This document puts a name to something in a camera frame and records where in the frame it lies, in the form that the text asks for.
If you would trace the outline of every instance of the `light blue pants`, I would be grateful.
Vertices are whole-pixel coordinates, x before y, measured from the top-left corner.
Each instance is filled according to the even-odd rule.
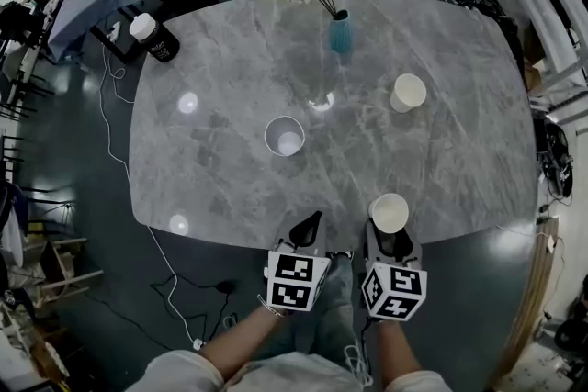
[[[353,331],[352,288],[351,260],[344,255],[335,255],[312,312],[289,315],[255,354],[254,361],[299,351],[298,337],[302,333],[300,330],[304,330],[312,335],[312,341],[310,350],[303,353],[319,354],[348,369],[344,348],[357,342]]]

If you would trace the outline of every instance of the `paper cup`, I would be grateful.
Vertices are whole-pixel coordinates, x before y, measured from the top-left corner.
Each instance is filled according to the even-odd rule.
[[[394,82],[390,106],[399,113],[416,108],[426,99],[426,87],[421,79],[411,73],[404,73]]]
[[[304,129],[292,117],[272,119],[266,126],[266,146],[275,155],[289,157],[304,145]]]
[[[387,234],[398,232],[408,220],[408,204],[395,193],[387,193],[372,201],[367,212],[376,227]]]

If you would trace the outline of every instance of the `white shirt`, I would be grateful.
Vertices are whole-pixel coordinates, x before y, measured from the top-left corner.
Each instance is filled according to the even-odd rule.
[[[289,353],[246,364],[225,383],[214,365],[199,354],[174,351],[158,356],[127,392],[360,392],[349,372],[317,354]],[[399,377],[385,392],[451,392],[431,371]]]

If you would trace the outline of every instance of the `bracelet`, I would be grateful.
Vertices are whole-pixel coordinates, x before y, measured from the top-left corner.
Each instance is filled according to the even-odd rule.
[[[272,314],[274,314],[276,317],[285,317],[284,314],[282,314],[281,312],[278,312],[277,310],[275,310],[274,308],[272,308],[271,306],[267,305],[267,303],[264,301],[264,299],[261,297],[261,294],[257,295],[257,299],[259,300],[259,302],[261,302],[261,305],[264,306],[267,310],[269,310]]]

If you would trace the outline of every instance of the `dark floor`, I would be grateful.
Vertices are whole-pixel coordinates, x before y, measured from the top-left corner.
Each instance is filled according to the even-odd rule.
[[[29,99],[39,113],[21,125],[21,135],[32,143],[27,144],[26,162],[17,182],[60,188],[56,198],[77,201],[75,230],[90,240],[87,260],[105,271],[100,284],[90,291],[92,297],[107,301],[167,347],[189,349],[182,322],[171,319],[164,302],[149,286],[164,282],[169,270],[149,231],[132,215],[123,166],[107,154],[107,129],[98,107],[104,70],[101,45],[88,36],[84,53],[84,64],[91,73],[73,65],[52,67],[43,62],[38,66],[36,73],[51,82],[57,95]],[[142,61],[141,57],[129,65],[126,77],[119,82],[119,92],[128,98],[134,96]],[[119,67],[114,59],[113,64],[115,69]],[[116,99],[109,77],[104,96],[112,124],[112,151],[127,160],[132,105]],[[50,216],[62,218],[59,210]],[[255,296],[265,292],[262,267],[266,252],[157,230],[155,234],[176,271],[194,283],[236,280],[237,289],[223,315],[234,311],[242,318],[257,306]],[[503,242],[500,230],[490,230],[424,248],[428,299],[406,331],[423,366],[444,375],[456,392],[483,390],[523,291],[532,241]],[[356,263],[361,264],[360,257]],[[170,281],[160,289],[167,295],[171,287]],[[192,335],[200,338],[212,333],[224,300],[214,289],[196,289],[183,281],[174,296],[187,318],[202,313],[209,316],[206,333],[203,318],[189,321]],[[96,360],[112,390],[129,386],[154,356],[164,352],[136,326],[87,297],[63,301],[59,314],[63,325]],[[364,312],[358,311],[357,326],[363,326],[364,321]],[[367,343],[374,364],[371,335],[369,330]]]

